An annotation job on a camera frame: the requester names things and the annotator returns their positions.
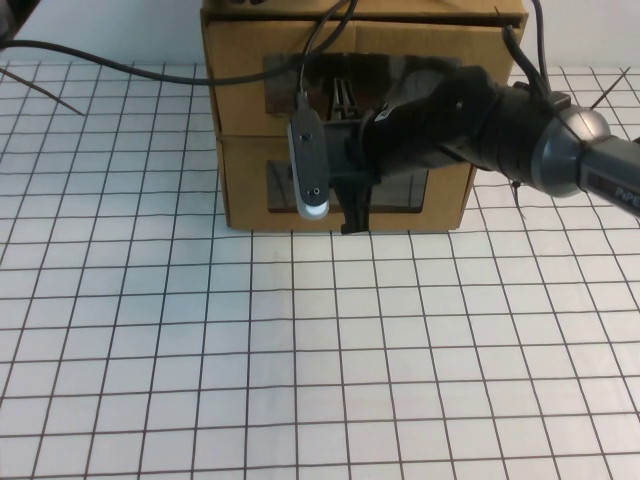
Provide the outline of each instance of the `grid paper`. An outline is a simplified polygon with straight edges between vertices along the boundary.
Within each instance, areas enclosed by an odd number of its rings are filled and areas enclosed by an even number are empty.
[[[639,478],[635,219],[480,173],[451,234],[232,231],[207,89],[8,68],[89,115],[0,80],[2,478]]]

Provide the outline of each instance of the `table surface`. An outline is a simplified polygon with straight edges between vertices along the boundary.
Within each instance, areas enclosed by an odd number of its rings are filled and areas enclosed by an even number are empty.
[[[232,231],[206,88],[8,68],[89,115],[0,81],[2,478],[640,478],[635,219],[480,173],[451,234]]]

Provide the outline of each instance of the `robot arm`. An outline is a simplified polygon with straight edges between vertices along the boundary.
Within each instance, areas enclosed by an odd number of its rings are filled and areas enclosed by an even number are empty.
[[[289,128],[300,214],[325,216],[331,188],[343,233],[367,231],[371,188],[385,177],[466,162],[553,197],[590,191],[640,216],[640,144],[568,95],[536,88],[452,68],[428,96],[326,123],[300,96]]]

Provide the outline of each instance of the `wire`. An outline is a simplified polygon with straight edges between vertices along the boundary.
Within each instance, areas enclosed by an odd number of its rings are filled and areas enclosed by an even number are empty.
[[[311,48],[313,47],[313,44],[316,43],[316,40],[318,39],[318,36],[320,36],[320,32],[322,32],[322,29],[327,24],[327,22],[331,19],[331,17],[333,17],[338,12],[338,10],[340,10],[342,7],[344,7],[348,2],[349,2],[349,0],[340,0],[338,3],[336,3],[333,6],[333,8],[331,8],[331,10],[329,10],[327,12],[327,14],[322,18],[322,20],[320,20],[320,22],[318,23],[318,25],[314,29],[313,34],[309,37],[309,40],[307,40],[307,44],[305,45],[304,52],[302,54],[303,58],[306,58],[306,57],[309,56],[309,53],[311,52]],[[300,66],[300,72],[298,74],[298,91],[300,93],[304,93],[304,67],[305,67],[305,64],[306,63],[303,63]]]
[[[529,60],[522,51],[520,45],[518,45],[516,34],[511,25],[507,25],[502,29],[502,38],[511,57],[527,76],[527,80],[529,80],[529,85],[531,86],[531,93],[542,98],[548,97],[551,92],[550,88],[542,78],[542,75],[538,73],[533,63],[531,63],[531,60]]]
[[[335,43],[338,37],[342,35],[342,33],[347,27],[347,24],[353,18],[357,5],[358,5],[358,0],[350,0],[349,8],[345,12],[344,16],[340,20],[340,23],[335,28],[335,30],[331,32],[331,35],[329,35],[324,42],[322,42],[314,50],[310,51],[307,55],[302,56],[300,58],[293,59],[290,62],[280,67],[273,68],[271,70],[267,70],[260,73],[255,73],[253,75],[242,76],[242,77],[219,78],[219,79],[209,80],[206,78],[193,79],[188,77],[176,77],[173,75],[164,75],[160,73],[149,72],[147,70],[141,70],[135,67],[129,67],[128,65],[123,65],[121,63],[114,62],[113,60],[108,60],[106,58],[99,57],[91,53],[83,52],[82,50],[76,50],[75,48],[69,48],[69,47],[65,47],[55,43],[41,42],[37,40],[4,40],[4,41],[0,41],[0,49],[24,47],[24,48],[38,48],[41,50],[49,50],[52,52],[63,53],[65,55],[70,55],[72,57],[76,57],[82,60],[96,63],[98,65],[102,65],[103,67],[112,68],[113,70],[117,70],[119,72],[128,73],[130,75],[134,75],[137,77],[148,78],[150,80],[156,80],[158,82],[177,83],[181,85],[209,86],[209,87],[242,85],[245,83],[260,82],[263,80],[267,80],[269,78],[277,77],[291,70],[296,70],[298,68],[301,68],[303,65],[311,62],[319,55],[323,54]]]
[[[538,63],[540,64],[540,75],[550,89],[549,72],[547,70],[547,54],[544,45],[544,13],[542,11],[542,5],[540,0],[531,0],[533,8],[536,12],[536,30],[537,30],[537,43],[538,43]]]
[[[631,70],[631,67],[627,68],[624,72],[622,72],[622,75],[620,75],[617,78],[617,80],[613,82],[613,84],[609,88],[607,88],[607,90],[602,95],[600,95],[600,98],[596,100],[596,103],[591,105],[590,110],[595,110],[598,107],[598,105],[600,105],[609,96],[609,94],[613,92],[613,89],[616,88],[618,84],[627,76],[627,73],[629,73],[629,70]]]
[[[40,92],[43,95],[46,95],[47,97],[49,97],[50,99],[54,100],[56,103],[59,103],[60,105],[67,107],[69,110],[71,110],[72,112],[77,113],[78,115],[81,115],[84,117],[84,113],[82,113],[80,110],[76,109],[75,107],[69,105],[67,102],[65,102],[64,100],[62,100],[60,97],[55,96],[53,93],[45,90],[42,87],[39,87],[38,85],[36,85],[33,82],[30,82],[29,80],[25,80],[22,77],[19,77],[18,75],[16,75],[15,73],[11,73],[8,70],[5,70],[4,68],[0,68],[0,73],[3,75],[6,75],[9,78],[14,79],[16,82],[20,82],[23,85],[26,85],[29,88],[32,88],[33,90],[35,90],[36,92]]]

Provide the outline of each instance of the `black cable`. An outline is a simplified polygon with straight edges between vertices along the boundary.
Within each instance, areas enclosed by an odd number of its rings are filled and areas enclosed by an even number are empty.
[[[311,62],[319,55],[323,54],[327,51],[338,39],[342,32],[344,32],[347,24],[353,18],[353,14],[355,12],[356,6],[358,5],[358,0],[350,0],[349,8],[346,13],[340,20],[340,23],[335,28],[335,30],[327,37],[327,39],[322,42],[317,48],[310,51],[306,56],[302,56],[300,58],[291,60],[277,68],[273,68],[271,70],[267,70],[261,73],[255,73],[253,75],[246,75],[242,77],[231,77],[231,78],[220,78],[209,80],[206,78],[187,78],[187,77],[176,77],[173,75],[164,75],[155,72],[149,72],[147,70],[140,70],[135,67],[129,67],[127,65],[123,65],[118,62],[114,62],[112,60],[108,60],[106,58],[99,57],[97,55],[93,55],[91,53],[83,52],[81,50],[76,50],[74,48],[64,47],[62,45],[57,45],[55,43],[49,42],[40,42],[37,40],[4,40],[0,41],[0,49],[5,48],[38,48],[42,50],[49,50],[52,52],[63,53],[65,55],[71,55],[72,57],[77,57],[82,60],[87,60],[89,62],[96,63],[98,65],[102,65],[103,67],[112,68],[113,70],[117,70],[119,72],[128,73],[130,75],[134,75],[137,77],[148,78],[150,80],[156,80],[158,82],[167,82],[167,83],[177,83],[181,85],[194,85],[194,86],[209,86],[209,87],[223,87],[229,85],[241,85],[244,83],[252,83],[252,82],[260,82],[262,80],[267,80],[269,78],[277,77],[284,73],[287,73],[291,70],[296,70],[303,65]]]
[[[540,4],[540,0],[531,0],[533,3],[533,8],[536,12],[536,36],[538,43],[538,63],[540,64],[540,75],[546,83],[547,87],[550,89],[551,84],[549,83],[549,72],[547,70],[547,58],[546,58],[546,48],[544,46],[544,13],[542,12],[542,5]]]
[[[533,63],[531,63],[531,60],[529,60],[522,51],[520,45],[518,45],[518,39],[511,25],[507,25],[502,29],[502,39],[513,60],[527,76],[532,95],[542,98],[548,97],[551,89],[547,86],[547,83],[542,78],[542,75],[538,73]]]
[[[349,0],[340,0],[338,3],[336,3],[333,6],[333,8],[331,8],[331,10],[329,10],[327,12],[327,14],[322,18],[322,20],[320,20],[320,22],[318,23],[318,25],[314,29],[313,34],[307,40],[307,44],[305,45],[304,52],[302,54],[302,58],[306,58],[306,57],[309,56],[309,53],[311,52],[311,48],[313,47],[313,44],[316,43],[316,40],[318,39],[318,36],[320,35],[320,32],[322,32],[322,29],[324,28],[324,26],[331,19],[331,17],[333,17],[338,12],[338,10],[340,10],[342,7],[344,7],[348,2],[349,2]],[[300,66],[300,72],[298,74],[298,91],[300,93],[304,93],[304,67],[305,67],[305,64],[306,64],[306,62],[303,63]]]

